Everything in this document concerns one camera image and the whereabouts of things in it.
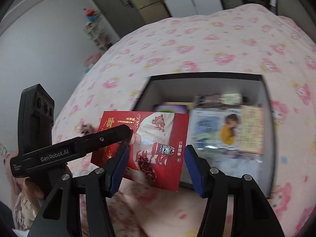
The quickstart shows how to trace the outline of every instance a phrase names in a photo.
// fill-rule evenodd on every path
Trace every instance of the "blue gripper pad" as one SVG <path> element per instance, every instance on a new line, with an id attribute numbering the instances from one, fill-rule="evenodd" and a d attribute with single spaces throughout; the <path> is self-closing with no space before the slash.
<path id="1" fill-rule="evenodd" d="M 185 160 L 186 167 L 188 168 L 195 192 L 198 193 L 200 195 L 200 197 L 203 197 L 204 193 L 205 193 L 205 190 L 203 187 L 203 177 L 201 175 L 200 170 L 198 169 L 197 164 L 195 163 L 195 160 L 194 160 L 188 146 L 186 146 L 186 148 L 184 150 L 184 160 Z"/>
<path id="2" fill-rule="evenodd" d="M 110 193 L 114 195 L 121 185 L 123 175 L 130 158 L 130 147 L 127 145 L 111 177 Z"/>

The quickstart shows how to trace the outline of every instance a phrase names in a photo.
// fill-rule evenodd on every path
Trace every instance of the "yellow shirt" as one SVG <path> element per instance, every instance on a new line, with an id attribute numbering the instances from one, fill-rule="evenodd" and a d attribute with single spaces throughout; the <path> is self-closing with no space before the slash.
<path id="1" fill-rule="evenodd" d="M 227 145 L 233 145 L 235 142 L 235 136 L 232 136 L 230 127 L 223 125 L 221 128 L 221 140 Z"/>

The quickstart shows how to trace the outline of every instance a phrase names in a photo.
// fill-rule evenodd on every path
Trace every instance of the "white wall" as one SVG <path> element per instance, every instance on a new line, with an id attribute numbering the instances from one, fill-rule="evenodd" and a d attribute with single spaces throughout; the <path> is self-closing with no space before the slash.
<path id="1" fill-rule="evenodd" d="M 83 32 L 89 6 L 88 0 L 44 0 L 0 36 L 0 142 L 9 151 L 17 149 L 22 90 L 42 84 L 55 100 L 56 118 L 84 76 L 84 61 L 98 51 Z M 5 175 L 0 178 L 0 200 L 9 203 Z"/>

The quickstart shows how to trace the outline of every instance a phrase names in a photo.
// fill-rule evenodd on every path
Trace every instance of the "storage box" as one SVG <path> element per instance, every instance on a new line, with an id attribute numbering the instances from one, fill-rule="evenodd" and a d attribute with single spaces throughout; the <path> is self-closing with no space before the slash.
<path id="1" fill-rule="evenodd" d="M 146 24 L 151 24 L 170 17 L 170 14 L 162 1 L 153 3 L 140 9 L 139 13 L 143 17 Z"/>
<path id="2" fill-rule="evenodd" d="M 241 93 L 247 97 L 246 105 L 263 108 L 263 155 L 257 183 L 269 197 L 275 170 L 276 139 L 269 92 L 262 75 L 197 72 L 152 76 L 133 110 L 152 111 L 154 105 L 164 102 L 192 102 L 196 95 L 229 93 Z M 181 185 L 192 188 L 189 182 L 182 181 Z"/>

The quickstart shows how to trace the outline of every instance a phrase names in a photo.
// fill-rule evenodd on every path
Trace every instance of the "human hand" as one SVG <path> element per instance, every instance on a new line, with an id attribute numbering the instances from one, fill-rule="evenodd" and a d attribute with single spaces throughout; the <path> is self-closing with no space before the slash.
<path id="1" fill-rule="evenodd" d="M 84 135 L 93 134 L 96 132 L 96 129 L 92 126 L 92 124 L 83 124 L 80 127 L 80 132 Z"/>
<path id="2" fill-rule="evenodd" d="M 65 173 L 72 176 L 72 172 L 67 166 L 65 166 Z M 23 181 L 22 192 L 25 193 L 28 200 L 32 203 L 34 213 L 35 215 L 37 215 L 40 210 L 40 204 L 37 199 L 44 199 L 44 192 L 36 183 L 31 180 L 31 178 L 25 178 L 25 180 Z"/>
<path id="3" fill-rule="evenodd" d="M 142 142 L 142 137 L 138 133 L 133 133 L 129 144 L 140 145 Z"/>

